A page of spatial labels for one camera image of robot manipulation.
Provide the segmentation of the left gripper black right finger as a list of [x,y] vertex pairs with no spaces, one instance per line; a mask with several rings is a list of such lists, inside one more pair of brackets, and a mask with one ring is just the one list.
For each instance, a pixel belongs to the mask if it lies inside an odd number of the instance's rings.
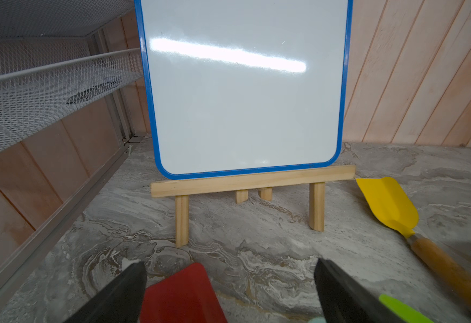
[[314,282],[327,322],[402,322],[335,262],[319,258]]

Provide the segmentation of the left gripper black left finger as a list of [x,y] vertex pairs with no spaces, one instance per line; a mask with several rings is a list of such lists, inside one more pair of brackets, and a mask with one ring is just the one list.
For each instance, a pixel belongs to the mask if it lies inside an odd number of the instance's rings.
[[66,321],[137,322],[146,282],[144,263],[133,263]]

